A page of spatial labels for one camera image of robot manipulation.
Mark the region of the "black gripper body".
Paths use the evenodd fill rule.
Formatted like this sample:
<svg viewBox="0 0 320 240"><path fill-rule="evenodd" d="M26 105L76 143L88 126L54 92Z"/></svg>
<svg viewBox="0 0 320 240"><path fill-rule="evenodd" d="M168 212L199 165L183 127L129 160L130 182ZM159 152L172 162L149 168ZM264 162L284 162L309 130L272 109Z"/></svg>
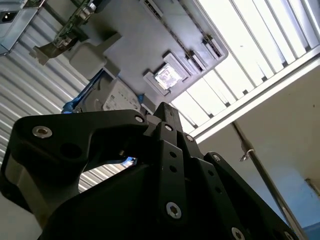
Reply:
<svg viewBox="0 0 320 240"><path fill-rule="evenodd" d="M207 194L179 164L130 167L63 203L43 240L223 240Z"/></svg>

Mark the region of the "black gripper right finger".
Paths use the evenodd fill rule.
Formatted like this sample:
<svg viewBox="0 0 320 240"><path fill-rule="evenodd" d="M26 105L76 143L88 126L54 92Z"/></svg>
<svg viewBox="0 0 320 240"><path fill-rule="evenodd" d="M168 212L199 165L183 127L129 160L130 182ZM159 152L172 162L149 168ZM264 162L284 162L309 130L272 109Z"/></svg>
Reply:
<svg viewBox="0 0 320 240"><path fill-rule="evenodd" d="M183 135L183 155L191 179L208 198L221 240L296 240L296 233L216 152L201 154Z"/></svg>

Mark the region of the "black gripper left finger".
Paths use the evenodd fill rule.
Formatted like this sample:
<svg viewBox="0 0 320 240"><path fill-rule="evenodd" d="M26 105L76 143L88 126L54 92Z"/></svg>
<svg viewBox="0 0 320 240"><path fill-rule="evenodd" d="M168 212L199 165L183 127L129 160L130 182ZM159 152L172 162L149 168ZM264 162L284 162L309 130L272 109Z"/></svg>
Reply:
<svg viewBox="0 0 320 240"><path fill-rule="evenodd" d="M138 165L184 167L176 109L28 116L13 126L0 170L0 190L47 223L68 200Z"/></svg>

